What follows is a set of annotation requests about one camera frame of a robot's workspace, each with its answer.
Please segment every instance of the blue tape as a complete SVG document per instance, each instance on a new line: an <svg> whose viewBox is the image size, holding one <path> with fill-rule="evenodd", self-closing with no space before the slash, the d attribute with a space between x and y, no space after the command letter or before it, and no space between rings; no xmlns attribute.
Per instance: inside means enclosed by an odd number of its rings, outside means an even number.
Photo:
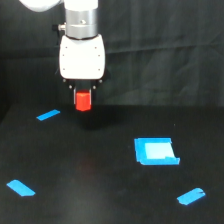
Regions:
<svg viewBox="0 0 224 224"><path fill-rule="evenodd" d="M20 196L33 196L35 194L34 191L32 191L30 188L28 188L26 185L24 185L18 180L11 181L7 184L7 186L10 187L16 193L18 193Z"/></svg>
<svg viewBox="0 0 224 224"><path fill-rule="evenodd" d="M142 165L179 165L180 158L170 158L166 157L165 159L147 159L140 160Z"/></svg>
<svg viewBox="0 0 224 224"><path fill-rule="evenodd" d="M180 204L189 205L190 203L205 196L204 191L201 188L195 188L192 191L177 198Z"/></svg>
<svg viewBox="0 0 224 224"><path fill-rule="evenodd" d="M172 143L171 138L138 138L138 141L144 143Z"/></svg>
<svg viewBox="0 0 224 224"><path fill-rule="evenodd" d="M165 159L148 159L146 143L172 143L170 138L139 138L134 139L136 160L142 165L179 165L180 158L166 157Z"/></svg>
<svg viewBox="0 0 224 224"><path fill-rule="evenodd" d="M40 115L39 117L37 117L37 119L40 120L40 121L43 121L43 120L45 120L45 119L47 119L49 117L52 117L52 116L54 116L56 114L59 114L59 113L60 113L60 111L58 111L58 110L52 110L52 111L50 111L50 112L48 112L46 114Z"/></svg>

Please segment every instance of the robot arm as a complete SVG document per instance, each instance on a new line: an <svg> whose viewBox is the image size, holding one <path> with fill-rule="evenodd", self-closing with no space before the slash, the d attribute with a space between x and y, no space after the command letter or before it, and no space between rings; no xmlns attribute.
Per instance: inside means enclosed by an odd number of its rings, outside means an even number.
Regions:
<svg viewBox="0 0 224 224"><path fill-rule="evenodd" d="M66 22L60 45L60 73L74 94L76 109L91 109L93 95L105 78L105 49L98 34L98 0L19 0L35 12L46 11L64 2Z"/></svg>

